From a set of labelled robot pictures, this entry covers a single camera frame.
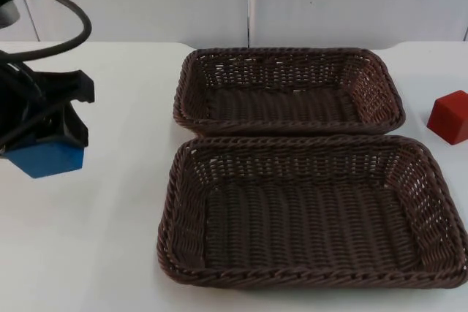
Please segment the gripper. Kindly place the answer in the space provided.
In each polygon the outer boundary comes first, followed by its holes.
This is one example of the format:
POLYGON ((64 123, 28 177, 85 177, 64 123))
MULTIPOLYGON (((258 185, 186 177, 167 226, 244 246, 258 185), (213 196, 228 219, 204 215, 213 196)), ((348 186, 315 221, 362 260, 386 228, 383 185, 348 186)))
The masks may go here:
POLYGON ((1 158, 48 142, 88 147, 88 128, 68 101, 95 102, 94 81, 83 71, 41 72, 1 64, 1 158))

